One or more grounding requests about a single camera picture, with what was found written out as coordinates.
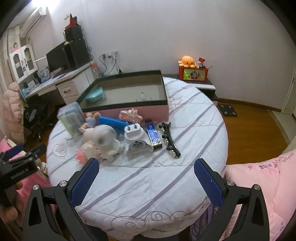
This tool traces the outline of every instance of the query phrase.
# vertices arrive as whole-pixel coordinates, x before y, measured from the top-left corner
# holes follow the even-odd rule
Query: orange plush toy
[[[183,56],[181,60],[178,61],[178,64],[180,67],[184,68],[198,68],[197,63],[194,61],[194,59],[190,56]]]

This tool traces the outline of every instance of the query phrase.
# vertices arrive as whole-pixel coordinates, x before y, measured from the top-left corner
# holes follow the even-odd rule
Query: black monitor
[[[57,70],[58,68],[62,68],[63,72],[69,71],[69,61],[65,51],[64,43],[56,46],[53,50],[46,54],[47,63],[50,72]]]

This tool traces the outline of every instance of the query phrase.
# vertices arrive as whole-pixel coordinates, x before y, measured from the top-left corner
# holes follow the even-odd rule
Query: box
[[[90,103],[89,93],[102,87],[106,101]],[[118,119],[122,110],[135,108],[143,119],[168,121],[169,108],[160,70],[133,72],[96,79],[78,98],[82,111],[100,112],[102,116]]]
[[[179,66],[179,76],[181,80],[207,81],[208,68],[184,68]]]

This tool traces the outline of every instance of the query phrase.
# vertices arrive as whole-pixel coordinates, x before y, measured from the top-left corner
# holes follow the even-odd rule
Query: white tablecloth
[[[225,169],[228,138],[216,106],[190,84],[172,78],[164,78],[164,83],[171,134],[181,158],[172,158],[163,144],[161,150],[133,159],[122,154],[113,163],[105,161],[76,207],[86,224],[118,240],[130,240],[139,233],[168,237],[190,226],[209,204],[194,175],[194,161],[201,157],[214,171]],[[60,122],[56,124],[46,154],[51,185],[69,180],[82,168],[75,159],[82,143],[82,138],[72,139]]]

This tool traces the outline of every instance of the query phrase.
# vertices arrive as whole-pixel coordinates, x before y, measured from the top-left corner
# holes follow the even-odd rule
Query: red box
[[[179,76],[181,80],[207,81],[208,68],[184,68],[179,66]]]

